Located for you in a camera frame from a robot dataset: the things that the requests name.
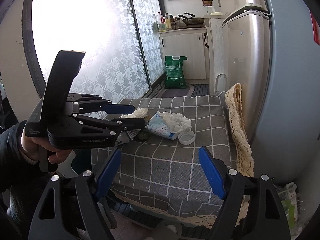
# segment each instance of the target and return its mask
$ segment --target green bag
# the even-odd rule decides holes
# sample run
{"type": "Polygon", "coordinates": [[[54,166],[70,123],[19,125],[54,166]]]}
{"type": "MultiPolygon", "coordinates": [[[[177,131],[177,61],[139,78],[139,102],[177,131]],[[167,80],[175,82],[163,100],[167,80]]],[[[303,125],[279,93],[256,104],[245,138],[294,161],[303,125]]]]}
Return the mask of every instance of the green bag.
{"type": "Polygon", "coordinates": [[[167,80],[165,88],[186,88],[186,81],[183,76],[183,61],[188,57],[184,56],[165,56],[165,72],[167,80]]]}

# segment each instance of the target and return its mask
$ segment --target frying pan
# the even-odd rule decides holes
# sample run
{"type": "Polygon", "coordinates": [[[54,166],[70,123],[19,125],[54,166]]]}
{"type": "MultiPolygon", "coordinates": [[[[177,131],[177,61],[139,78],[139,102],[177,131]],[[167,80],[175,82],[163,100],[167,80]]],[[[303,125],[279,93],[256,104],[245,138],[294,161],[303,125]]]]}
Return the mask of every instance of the frying pan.
{"type": "Polygon", "coordinates": [[[184,22],[186,25],[202,24],[202,23],[204,23],[204,19],[203,19],[203,18],[196,17],[194,14],[191,14],[191,13],[185,13],[185,14],[191,15],[191,18],[188,18],[187,16],[184,16],[184,15],[182,15],[182,14],[178,14],[178,16],[184,18],[184,19],[183,19],[183,22],[184,22]]]}

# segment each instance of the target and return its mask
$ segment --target patterned glass film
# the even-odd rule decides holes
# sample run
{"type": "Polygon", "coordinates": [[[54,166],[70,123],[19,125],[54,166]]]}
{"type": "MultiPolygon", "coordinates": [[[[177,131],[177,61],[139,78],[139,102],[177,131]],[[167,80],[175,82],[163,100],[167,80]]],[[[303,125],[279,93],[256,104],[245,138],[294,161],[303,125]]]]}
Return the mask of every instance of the patterned glass film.
{"type": "Polygon", "coordinates": [[[33,0],[32,28],[46,81],[59,50],[81,50],[70,92],[119,102],[149,90],[129,0],[33,0]]]}
{"type": "Polygon", "coordinates": [[[133,0],[133,6],[150,82],[153,84],[165,72],[156,22],[156,15],[160,12],[159,0],[133,0]]]}

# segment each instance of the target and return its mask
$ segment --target wire basket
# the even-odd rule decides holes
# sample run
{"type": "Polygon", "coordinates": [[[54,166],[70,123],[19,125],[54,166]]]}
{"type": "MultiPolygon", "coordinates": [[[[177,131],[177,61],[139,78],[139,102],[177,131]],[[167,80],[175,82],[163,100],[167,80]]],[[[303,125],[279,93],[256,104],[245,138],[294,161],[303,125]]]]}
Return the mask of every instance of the wire basket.
{"type": "Polygon", "coordinates": [[[212,6],[212,0],[202,0],[203,6],[212,6]]]}

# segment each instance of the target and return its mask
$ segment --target silver screw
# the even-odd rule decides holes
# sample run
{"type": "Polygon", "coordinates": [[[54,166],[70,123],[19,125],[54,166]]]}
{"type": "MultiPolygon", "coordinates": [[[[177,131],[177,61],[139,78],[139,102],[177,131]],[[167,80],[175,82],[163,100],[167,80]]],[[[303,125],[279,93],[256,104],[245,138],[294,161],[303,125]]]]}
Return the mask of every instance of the silver screw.
{"type": "Polygon", "coordinates": [[[236,171],[236,170],[234,170],[234,169],[230,169],[230,170],[229,170],[229,174],[230,174],[230,175],[235,176],[235,175],[237,175],[237,173],[238,173],[238,171],[236,171]]]}
{"type": "Polygon", "coordinates": [[[58,175],[53,175],[52,177],[51,177],[51,180],[52,181],[57,181],[59,179],[59,176],[58,175]]]}
{"type": "Polygon", "coordinates": [[[89,171],[89,170],[83,172],[83,176],[85,177],[89,177],[91,174],[92,174],[92,171],[89,171]]]}
{"type": "Polygon", "coordinates": [[[262,174],[262,175],[261,175],[261,179],[267,181],[267,180],[269,180],[269,177],[268,177],[268,175],[266,175],[266,174],[262,174]]]}

